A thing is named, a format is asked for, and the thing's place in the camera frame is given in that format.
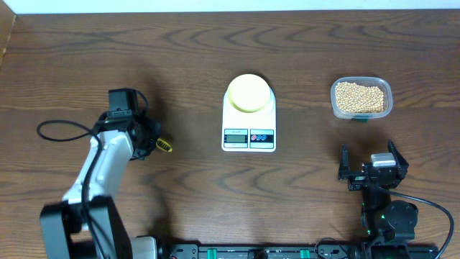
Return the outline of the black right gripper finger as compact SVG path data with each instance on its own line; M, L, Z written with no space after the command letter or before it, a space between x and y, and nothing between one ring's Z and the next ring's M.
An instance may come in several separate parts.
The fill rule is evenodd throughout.
M395 147L395 144L392 140L388 140L387 148L389 152L392 153L393 156L395 157L395 162L396 162L396 167L398 169L398 172L407 173L409 164L406 161L406 159L404 159L404 157L399 153L399 151Z
M339 180L346 180L351 173L350 165L349 165L349 153L348 149L345 145L342 145L341 149L341 162L339 164L338 169L338 179Z

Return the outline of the yellow measuring scoop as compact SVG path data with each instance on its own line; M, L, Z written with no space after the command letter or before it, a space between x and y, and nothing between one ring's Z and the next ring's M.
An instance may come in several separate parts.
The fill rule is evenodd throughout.
M161 151L164 151L166 153L171 153L173 151L172 146L166 142L165 140L158 138L156 141L156 147L160 149Z

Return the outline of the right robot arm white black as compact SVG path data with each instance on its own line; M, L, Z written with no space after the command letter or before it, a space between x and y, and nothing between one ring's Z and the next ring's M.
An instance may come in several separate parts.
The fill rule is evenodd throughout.
M362 194L361 222L369 239L351 251L351 258L409 258L407 242L415 238L418 222L416 205L392 200L390 190L405 178L409 164L390 140L386 153L371 155L362 169L353 171L346 146L341 149L338 179L348 190Z

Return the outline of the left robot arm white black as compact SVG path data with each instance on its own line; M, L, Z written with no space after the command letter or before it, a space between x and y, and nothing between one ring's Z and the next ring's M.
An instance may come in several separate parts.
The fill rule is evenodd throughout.
M48 258L157 258L157 241L129 237L114 197L127 163L154 150L161 124L145 113L105 112L87 129L90 151L62 201L40 213Z

